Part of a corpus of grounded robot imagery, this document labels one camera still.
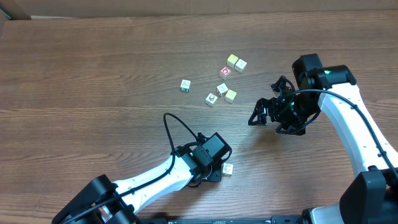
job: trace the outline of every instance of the cable wire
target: cable wire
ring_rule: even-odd
[[[197,183],[196,185],[187,185],[187,187],[190,187],[190,188],[197,188],[197,187],[199,187],[201,185],[201,180],[199,181],[199,183]]]
[[[94,210],[96,210],[96,209],[98,209],[98,208],[100,208],[102,206],[105,206],[105,205],[107,205],[109,203],[115,202],[115,201],[121,199],[122,197],[124,197],[124,196],[126,196],[128,194],[134,193],[137,190],[140,190],[140,189],[142,189],[144,187],[147,187],[148,185],[153,184],[154,182],[157,182],[161,178],[165,177],[167,174],[171,173],[171,171],[172,171],[172,169],[174,167],[174,163],[175,163],[175,148],[174,148],[172,137],[170,135],[169,127],[167,126],[167,121],[166,121],[166,116],[167,115],[169,115],[169,116],[175,118],[177,121],[179,121],[193,135],[193,137],[195,139],[197,138],[197,136],[195,135],[195,133],[193,133],[193,131],[180,118],[176,117],[174,114],[171,114],[171,113],[164,113],[163,114],[164,128],[166,129],[167,137],[169,138],[170,146],[172,148],[172,163],[171,163],[170,167],[162,175],[156,177],[155,179],[150,180],[150,181],[148,181],[148,182],[146,182],[146,183],[144,183],[144,184],[142,184],[142,185],[140,185],[138,187],[134,187],[134,188],[132,188],[132,189],[126,191],[126,192],[123,192],[123,193],[121,193],[121,194],[119,194],[119,195],[117,195],[117,196],[115,196],[113,198],[107,199],[104,202],[101,202],[101,203],[99,203],[99,204],[87,209],[86,211],[84,211],[84,212],[82,212],[82,213],[80,213],[78,215],[75,215],[74,217],[71,217],[68,220],[65,220],[64,222],[62,222],[62,224],[68,224],[68,223],[71,223],[71,222],[81,218],[81,217],[84,217],[85,215],[91,213],[92,211],[94,211]]]
[[[296,95],[297,93],[308,93],[308,92],[325,93],[325,94],[332,95],[332,96],[334,96],[336,98],[339,98],[339,99],[343,100],[345,103],[349,104],[351,106],[351,109],[354,109],[359,114],[359,116],[362,118],[363,122],[365,123],[366,127],[369,129],[369,133],[371,134],[371,136],[373,138],[373,141],[376,143],[376,147],[379,149],[380,156],[384,159],[384,161],[386,162],[387,166],[391,169],[392,174],[393,174],[394,178],[397,181],[396,184],[398,184],[398,173],[396,171],[396,168],[392,165],[391,161],[387,157],[387,153],[381,147],[381,144],[380,144],[379,140],[377,139],[376,133],[374,132],[371,124],[369,123],[369,121],[366,118],[365,114],[363,114],[362,111],[358,108],[358,105],[354,104],[349,99],[347,99],[347,98],[345,98],[345,97],[343,97],[343,96],[341,96],[341,95],[339,95],[337,93],[333,93],[331,91],[326,91],[326,90],[316,90],[316,89],[297,90],[297,91],[291,92],[291,93],[283,96],[283,98],[289,97],[291,95]]]
[[[293,86],[293,83],[292,83],[290,80],[288,80],[288,79],[286,78],[286,82],[290,85],[290,87],[292,88],[293,91],[296,91],[296,89],[295,89],[294,86]]]
[[[305,124],[303,124],[303,126],[299,130],[296,130],[290,134],[295,134],[295,133],[303,130],[304,128],[306,128],[308,125],[310,125],[312,123],[312,121],[315,121],[315,119],[319,116],[320,113],[321,113],[321,111],[318,111],[316,114],[314,114],[312,116],[312,118],[309,121],[307,121]]]
[[[210,166],[210,173],[209,173],[209,175],[207,175],[207,177],[209,177],[210,176],[210,174],[213,172],[213,166]]]

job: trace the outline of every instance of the yellow cube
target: yellow cube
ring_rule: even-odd
[[[231,55],[229,56],[229,58],[227,59],[226,64],[227,64],[229,67],[234,68],[237,61],[238,61],[238,57],[235,56],[235,55],[233,55],[233,54],[231,54]]]
[[[235,96],[236,96],[236,92],[235,91],[228,90],[228,92],[226,92],[226,95],[225,95],[225,100],[227,102],[233,103],[234,99],[235,99]]]

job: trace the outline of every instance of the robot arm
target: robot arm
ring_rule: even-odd
[[[222,157],[227,152],[230,156],[232,149],[218,133],[210,138],[199,133],[196,138],[176,147],[163,164],[141,175],[113,183],[105,175],[95,178],[52,223],[141,224],[136,214],[161,196],[189,183],[221,181],[221,165],[228,159]]]
[[[282,76],[271,85],[279,96],[257,101],[248,124],[266,125],[269,116],[280,123],[276,133],[303,135],[323,111],[336,128],[356,177],[339,204],[304,210],[301,223],[398,223],[398,153],[367,111],[350,70],[345,65],[324,68],[317,54],[301,56],[292,68],[300,90]]]
[[[398,167],[398,153],[387,142],[373,121],[359,94],[358,86],[351,85],[350,83],[342,83],[333,85],[328,91],[337,93],[357,104],[358,108],[370,122],[392,165]],[[379,149],[376,147],[362,118],[355,110],[351,109],[350,105],[334,96],[324,93],[320,94],[318,105],[337,130],[351,160],[355,177],[360,172],[368,171],[371,166],[375,166],[379,170],[389,168],[385,160],[381,157]]]

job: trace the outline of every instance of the table surface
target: table surface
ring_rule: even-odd
[[[397,11],[119,17],[6,22],[0,40],[0,222],[49,223],[91,179],[138,175],[170,155],[164,112],[233,148],[233,175],[166,195],[140,212],[179,218],[300,213],[339,201],[353,180],[324,114],[304,136],[248,126],[259,98],[292,63],[318,53],[347,65],[398,148]],[[205,105],[230,54],[231,105]],[[179,90],[192,81],[190,93]],[[192,140],[170,119],[175,145]]]

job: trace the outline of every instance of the wooden block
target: wooden block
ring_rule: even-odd
[[[235,91],[233,91],[233,90],[228,90],[228,92],[227,92],[226,95],[225,95],[225,100],[226,100],[227,102],[233,103],[233,102],[234,102],[234,99],[235,99],[235,96],[236,96],[236,92],[235,92]]]
[[[247,64],[248,64],[248,63],[245,62],[244,60],[239,59],[238,62],[236,62],[235,70],[237,70],[238,72],[242,73],[243,70],[246,68],[246,65],[247,65]]]
[[[224,96],[225,93],[228,91],[228,87],[225,85],[225,83],[223,83],[216,88],[216,91],[219,96]]]
[[[227,78],[228,78],[228,76],[231,74],[231,70],[227,67],[227,66],[224,66],[221,70],[220,70],[220,77],[223,79],[223,80],[226,80]]]
[[[236,63],[237,61],[238,61],[238,57],[235,56],[235,55],[233,55],[233,54],[231,54],[231,55],[229,56],[229,58],[227,59],[226,64],[227,64],[229,67],[234,68],[235,63]]]
[[[189,88],[191,87],[190,80],[182,80],[180,90],[189,93]]]
[[[207,98],[206,98],[206,104],[213,107],[214,104],[216,103],[218,97],[212,93],[210,93]]]
[[[227,164],[227,163],[223,163],[223,171],[222,174],[223,175],[232,175],[232,170],[234,168],[234,165],[232,164]]]

